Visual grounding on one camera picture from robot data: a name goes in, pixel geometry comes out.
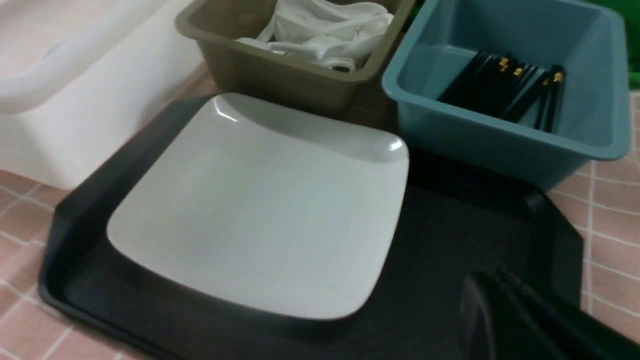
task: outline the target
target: black chopstick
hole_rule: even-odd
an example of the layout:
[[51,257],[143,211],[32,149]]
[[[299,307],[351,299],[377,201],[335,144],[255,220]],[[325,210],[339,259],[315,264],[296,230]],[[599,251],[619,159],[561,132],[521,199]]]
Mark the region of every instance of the black chopstick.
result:
[[466,82],[466,80],[476,72],[476,70],[484,63],[488,55],[484,52],[478,52],[471,61],[465,66],[465,68],[458,74],[456,79],[444,90],[444,92],[438,98],[438,101],[449,102],[449,99],[455,95],[460,89],[460,86]]

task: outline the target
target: plastic bin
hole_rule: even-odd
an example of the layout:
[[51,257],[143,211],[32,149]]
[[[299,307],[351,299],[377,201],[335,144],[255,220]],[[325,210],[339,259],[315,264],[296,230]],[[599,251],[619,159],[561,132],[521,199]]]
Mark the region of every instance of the plastic bin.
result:
[[[553,133],[436,101],[479,50],[562,64],[567,81]],[[571,0],[429,0],[383,76],[412,145],[548,190],[590,159],[629,147],[627,52],[613,11]]]
[[84,181],[202,63],[173,26],[188,3],[0,4],[0,62],[18,65],[0,75],[0,170],[65,189]]
[[241,37],[255,38],[264,29],[276,0],[196,0],[178,16],[176,24],[180,33],[197,40],[222,90],[334,116],[349,106],[358,85],[380,71],[415,3],[415,0],[372,1],[387,7],[395,18],[366,64],[350,74],[236,42]]

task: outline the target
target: black object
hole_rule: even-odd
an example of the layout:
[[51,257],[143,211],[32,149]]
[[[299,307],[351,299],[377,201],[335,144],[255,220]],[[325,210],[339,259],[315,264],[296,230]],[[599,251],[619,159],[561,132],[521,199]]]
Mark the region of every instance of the black object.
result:
[[506,269],[468,275],[460,309],[464,360],[640,359],[638,344]]
[[146,271],[111,246],[107,221],[206,100],[169,105],[56,207],[46,303],[161,359],[197,360],[459,360],[465,276],[498,266],[579,305],[583,241],[544,193],[416,149],[384,269],[353,316],[264,314]]
[[519,62],[511,53],[497,58],[481,51],[438,97],[438,101],[519,122],[540,100],[534,128],[551,133],[566,72],[561,66],[554,65],[529,85],[537,71],[538,67]]

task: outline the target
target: grout line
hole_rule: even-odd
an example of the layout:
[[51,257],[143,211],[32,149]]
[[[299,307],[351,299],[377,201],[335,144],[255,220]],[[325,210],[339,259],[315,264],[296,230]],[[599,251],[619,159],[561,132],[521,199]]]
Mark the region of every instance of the grout line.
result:
[[15,355],[13,352],[10,352],[9,350],[6,350],[2,347],[0,347],[0,354],[10,357],[11,360],[20,360],[18,355]]
[[4,280],[0,280],[0,284],[6,286],[9,290],[11,290],[14,294],[18,295],[20,298],[22,298],[25,294],[23,294],[20,290],[18,290],[16,287],[14,287],[13,285],[11,285],[10,283],[4,281]]
[[[570,197],[572,199],[576,199],[576,200],[579,200],[579,201],[582,201],[582,202],[586,202],[587,204],[589,204],[588,200],[581,199],[581,198],[579,198],[579,197],[577,197],[575,195],[571,195],[570,193],[560,192],[558,190],[551,190],[551,193],[557,193],[557,194],[560,194],[560,195],[564,195],[566,197]],[[597,202],[593,202],[593,205],[597,206],[599,208],[602,208],[602,209],[607,209],[607,210],[611,210],[611,211],[617,211],[618,213],[640,216],[640,213],[636,213],[634,211],[616,209],[616,208],[612,208],[612,207],[609,207],[609,206],[606,206],[606,205],[598,204]]]
[[583,199],[581,197],[578,197],[578,196],[575,196],[575,195],[571,195],[570,193],[561,192],[561,191],[555,190],[555,189],[551,190],[551,193],[558,193],[560,195],[564,195],[564,196],[567,196],[567,197],[570,197],[570,198],[573,198],[573,199],[576,199],[576,200],[580,200],[582,202],[587,202],[587,203],[589,202],[588,200],[585,200],[585,199]]
[[29,197],[29,196],[33,195],[33,193],[35,193],[36,190],[38,190],[41,185],[42,184],[36,184],[36,186],[34,186],[33,189],[31,189],[28,192],[24,193],[24,196]]
[[609,206],[606,205],[602,205],[602,204],[598,204],[597,202],[593,203],[594,206],[597,206],[599,208],[602,209],[607,209],[607,210],[611,210],[611,211],[617,211],[618,213],[623,213],[623,214],[628,214],[628,215],[635,215],[635,216],[640,216],[640,213],[636,213],[634,211],[628,211],[628,210],[622,210],[622,209],[616,209],[616,208],[610,208]]
[[618,242],[618,243],[623,243],[623,244],[631,246],[631,247],[640,247],[640,244],[630,243],[629,241],[625,241],[625,240],[621,240],[621,239],[618,239],[618,238],[614,238],[611,235],[606,235],[606,234],[599,233],[597,231],[589,230],[589,229],[587,229],[585,227],[582,227],[580,225],[575,225],[575,224],[571,224],[571,225],[574,228],[576,228],[576,230],[585,231],[587,233],[593,233],[594,235],[597,235],[597,236],[600,236],[600,237],[603,237],[603,238],[606,238],[608,240],[612,240],[612,241],[615,241],[615,242]]
[[[34,186],[34,187],[33,187],[33,189],[31,189],[30,191],[28,191],[28,192],[27,192],[27,193],[25,193],[24,195],[23,195],[23,194],[20,194],[20,193],[17,193],[17,192],[15,192],[15,191],[11,190],[11,189],[7,189],[7,188],[5,188],[5,187],[3,187],[3,186],[0,186],[0,190],[4,190],[4,191],[6,191],[6,192],[10,193],[11,195],[13,195],[13,196],[17,197],[17,198],[18,198],[18,200],[26,200],[26,201],[28,201],[28,202],[32,202],[33,204],[40,205],[41,207],[43,207],[43,208],[45,208],[45,209],[47,209],[47,210],[49,210],[49,211],[54,211],[55,209],[54,209],[52,206],[50,206],[50,205],[48,205],[48,204],[45,204],[45,203],[44,203],[44,202],[42,202],[42,201],[38,201],[38,200],[36,200],[36,199],[32,199],[31,197],[29,197],[30,195],[33,195],[33,193],[34,193],[37,189],[39,189],[40,185],[41,185],[41,184],[38,184],[38,185]],[[9,208],[12,208],[12,207],[13,207],[13,205],[15,205],[15,203],[14,203],[14,204],[9,205],[9,206],[8,206],[8,207],[7,207],[7,208],[6,208],[2,213],[0,213],[0,215],[3,215],[4,213],[6,213],[6,211],[7,211],[7,210],[9,210]]]
[[[595,188],[595,177],[596,175],[596,163],[594,161],[591,162],[591,181],[589,184],[589,215],[588,215],[588,221],[587,221],[587,228],[589,229],[589,232],[587,233],[587,260],[589,260],[589,262],[591,262],[591,242],[593,240],[593,192],[594,192],[594,188]],[[589,291],[592,291],[593,289],[593,281],[591,280],[591,266],[587,266],[586,268],[587,270],[587,286],[589,287]],[[589,299],[589,303],[587,306],[588,312],[589,314],[593,314],[593,297],[591,295],[589,295],[588,297]]]
[[9,212],[9,209],[11,209],[12,207],[14,207],[17,203],[20,202],[20,198],[16,197],[15,200],[9,204],[4,210],[0,211],[0,217],[3,216],[4,214],[6,214],[7,212]]
[[608,266],[604,266],[604,265],[601,265],[601,264],[598,264],[598,263],[594,263],[594,262],[591,262],[591,264],[592,264],[593,266],[597,266],[598,268],[601,268],[601,269],[607,270],[607,271],[612,272],[612,273],[614,273],[614,274],[618,274],[618,275],[620,275],[620,276],[624,276],[624,277],[627,277],[627,278],[632,279],[632,280],[635,280],[635,281],[640,281],[640,277],[633,276],[633,275],[629,275],[629,274],[625,274],[625,273],[623,273],[623,272],[622,272],[622,271],[620,271],[620,270],[616,270],[616,269],[610,268],[610,267],[608,267]]
[[597,176],[594,176],[593,179],[600,180],[600,181],[607,181],[608,183],[614,183],[614,184],[640,186],[640,183],[635,183],[633,181],[611,180],[611,179],[605,179],[604,177],[597,177]]
[[597,300],[597,301],[599,301],[599,302],[601,302],[601,303],[603,303],[603,304],[607,304],[607,305],[609,305],[609,306],[611,306],[611,307],[613,307],[613,308],[615,308],[615,309],[618,309],[618,310],[620,310],[620,311],[624,311],[625,313],[627,313],[627,314],[629,314],[629,315],[632,315],[632,316],[635,316],[635,317],[637,317],[637,318],[640,318],[640,314],[635,313],[635,312],[633,312],[633,311],[631,311],[631,310],[625,309],[624,307],[621,307],[620,305],[613,304],[612,302],[609,302],[609,301],[607,301],[607,300],[604,300],[604,299],[603,299],[603,298],[601,298],[601,297],[597,297],[596,295],[591,295],[591,298],[592,298],[593,300]]
[[20,300],[16,301],[14,305],[11,305],[7,311],[4,312],[4,315],[0,317],[0,323],[3,323],[17,308],[20,306],[24,297],[20,298]]
[[67,330],[65,330],[65,332],[62,333],[62,335],[60,335],[60,338],[58,338],[56,342],[53,343],[53,345],[51,345],[51,347],[44,354],[44,356],[42,357],[43,360],[47,360],[49,356],[51,356],[51,354],[56,351],[60,344],[62,344],[62,341],[65,341],[65,338],[67,338],[67,336],[69,336],[69,334],[74,330],[74,327],[75,325],[71,325],[67,328]]
[[599,237],[601,237],[601,238],[605,238],[605,239],[608,239],[608,240],[611,240],[611,241],[615,241],[616,243],[622,243],[622,244],[625,244],[625,245],[627,245],[627,246],[631,246],[631,247],[640,247],[640,245],[639,245],[639,244],[636,244],[636,243],[630,243],[630,242],[625,241],[625,240],[620,240],[620,239],[614,238],[613,236],[609,236],[609,235],[605,235],[605,234],[600,234],[600,233],[598,233],[597,231],[592,231],[592,233],[593,233],[594,235],[598,235],[598,236],[599,236]]
[[6,233],[6,232],[4,232],[2,230],[0,230],[0,235],[4,236],[5,238],[8,238],[9,240],[11,240],[13,242],[16,242],[16,243],[18,243],[20,245],[27,245],[28,244],[28,242],[22,241],[22,240],[16,238],[15,236],[13,236],[11,234],[8,234],[8,233]]

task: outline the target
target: pink tiled counter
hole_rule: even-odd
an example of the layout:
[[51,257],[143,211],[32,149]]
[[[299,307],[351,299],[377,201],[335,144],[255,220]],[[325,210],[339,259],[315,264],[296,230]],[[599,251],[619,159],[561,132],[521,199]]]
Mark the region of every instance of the pink tiled counter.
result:
[[[200,73],[179,95],[216,91]],[[380,87],[360,91],[343,120],[392,129]],[[640,342],[640,97],[633,151],[580,169],[549,195],[585,239],[582,308]],[[65,192],[0,172],[0,360],[144,359],[43,304],[36,278],[53,207]]]

